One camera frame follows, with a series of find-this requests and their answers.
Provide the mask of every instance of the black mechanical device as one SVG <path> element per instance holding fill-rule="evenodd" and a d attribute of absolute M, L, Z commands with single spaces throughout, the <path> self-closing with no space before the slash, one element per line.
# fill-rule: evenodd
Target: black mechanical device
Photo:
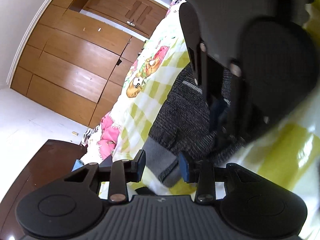
<path fill-rule="evenodd" d="M 111 167 L 89 163 L 24 197 L 16 217 L 32 239 L 299 239 L 307 217 L 303 200 L 292 192 L 235 164 L 213 168 L 181 153 L 183 178 L 198 183 L 189 195 L 134 195 L 127 182 L 139 182 L 146 155 Z M 98 197 L 110 181 L 108 199 Z M 215 182 L 226 196 L 216 199 Z"/>

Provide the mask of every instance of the black plastic part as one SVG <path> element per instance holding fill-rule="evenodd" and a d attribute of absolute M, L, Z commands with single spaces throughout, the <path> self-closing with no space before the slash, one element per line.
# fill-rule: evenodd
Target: black plastic part
<path fill-rule="evenodd" d="M 248 24 L 240 37 L 238 60 L 247 86 L 239 103 L 244 107 L 240 115 L 245 116 L 240 129 L 250 140 L 292 111 L 318 80 L 318 56 L 308 34 L 276 18 L 257 18 Z"/>
<path fill-rule="evenodd" d="M 145 151 L 133 161 L 111 167 L 87 164 L 25 196 L 16 217 L 23 230 L 39 239 L 71 238 L 95 226 L 110 204 L 128 202 L 127 182 L 139 182 L 146 164 Z M 105 203 L 98 197 L 102 181 L 110 181 L 109 196 L 123 194 L 123 201 Z"/>
<path fill-rule="evenodd" d="M 119 66 L 121 64 L 122 60 L 121 59 L 118 59 L 116 65 Z"/>
<path fill-rule="evenodd" d="M 201 51 L 200 27 L 193 6 L 185 2 L 180 6 L 179 19 L 187 44 L 190 64 L 194 78 L 202 88 L 203 98 L 210 106 L 215 99 L 221 98 L 224 67 Z"/>
<path fill-rule="evenodd" d="M 98 168 L 86 165 L 25 196 L 16 209 L 22 228 L 39 238 L 63 238 L 95 224 L 103 211 L 97 188 L 90 189 Z"/>
<path fill-rule="evenodd" d="M 247 236 L 298 235 L 307 217 L 306 205 L 290 191 L 237 164 L 213 168 L 184 153 L 180 167 L 188 173 L 188 182 L 198 183 L 194 203 L 189 196 L 135 196 L 129 202 L 126 182 L 131 181 L 128 177 L 141 179 L 145 159 L 139 151 L 133 161 L 114 162 L 111 169 L 87 164 L 24 197 L 16 211 L 18 222 L 36 239 L 128 239 L 136 232 L 137 239 L 159 234 L 174 239 L 182 233 L 184 239 L 249 240 Z M 101 178 L 110 179 L 107 201 L 97 196 Z M 215 199 L 216 181 L 225 182 L 222 200 Z M 119 201 L 114 194 L 125 199 Z M 204 228 L 210 232 L 199 231 Z"/>
<path fill-rule="evenodd" d="M 195 203 L 216 207 L 235 230 L 257 239 L 285 238 L 301 231 L 307 207 L 292 192 L 235 163 L 212 168 L 207 161 L 194 162 L 183 154 L 181 160 L 181 173 L 188 173 L 185 181 L 198 182 Z M 224 182 L 226 197 L 222 200 L 215 200 L 215 182 Z"/>
<path fill-rule="evenodd" d="M 124 195 L 124 199 L 122 201 L 112 202 L 110 197 L 115 194 Z M 114 204 L 126 203 L 129 201 L 127 183 L 124 173 L 124 162 L 121 160 L 114 162 L 111 166 L 108 200 Z"/>
<path fill-rule="evenodd" d="M 198 180 L 198 188 L 196 191 L 195 202 L 198 204 L 209 205 L 216 200 L 216 186 L 214 179 L 214 171 L 209 161 L 203 161 Z"/>
<path fill-rule="evenodd" d="M 180 5 L 179 19 L 187 44 L 193 76 L 197 80 L 198 85 L 201 86 L 200 27 L 196 11 L 190 3 L 185 2 Z"/>
<path fill-rule="evenodd" d="M 293 14 L 292 0 L 275 0 L 276 18 L 281 21 L 291 21 Z"/>
<path fill-rule="evenodd" d="M 239 62 L 231 62 L 239 67 Z M 245 83 L 242 76 L 232 74 L 230 82 L 230 109 L 228 111 L 227 133 L 229 135 L 238 136 L 240 130 L 240 120 L 242 119 L 241 101 L 245 93 Z"/>
<path fill-rule="evenodd" d="M 307 218 L 300 197 L 235 163 L 227 164 L 226 169 L 227 195 L 220 213 L 230 226 L 253 238 L 299 234 Z"/>

